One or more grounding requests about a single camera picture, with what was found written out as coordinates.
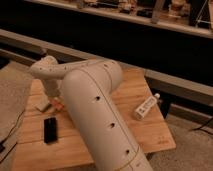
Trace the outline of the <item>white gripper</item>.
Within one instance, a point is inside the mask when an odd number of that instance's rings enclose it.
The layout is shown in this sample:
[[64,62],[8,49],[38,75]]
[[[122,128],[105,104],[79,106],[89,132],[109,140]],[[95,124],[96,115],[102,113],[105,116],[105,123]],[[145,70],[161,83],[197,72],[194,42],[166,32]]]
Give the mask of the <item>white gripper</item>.
[[58,97],[60,95],[59,85],[56,80],[42,81],[44,92],[49,98]]

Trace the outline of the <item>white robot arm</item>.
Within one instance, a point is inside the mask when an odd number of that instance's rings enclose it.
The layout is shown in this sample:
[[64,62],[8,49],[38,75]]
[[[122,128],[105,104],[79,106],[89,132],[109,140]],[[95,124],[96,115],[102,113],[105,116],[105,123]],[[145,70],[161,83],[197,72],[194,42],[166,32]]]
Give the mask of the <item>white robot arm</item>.
[[46,56],[30,67],[45,94],[61,97],[98,171],[153,171],[110,94],[122,82],[114,60],[60,64]]

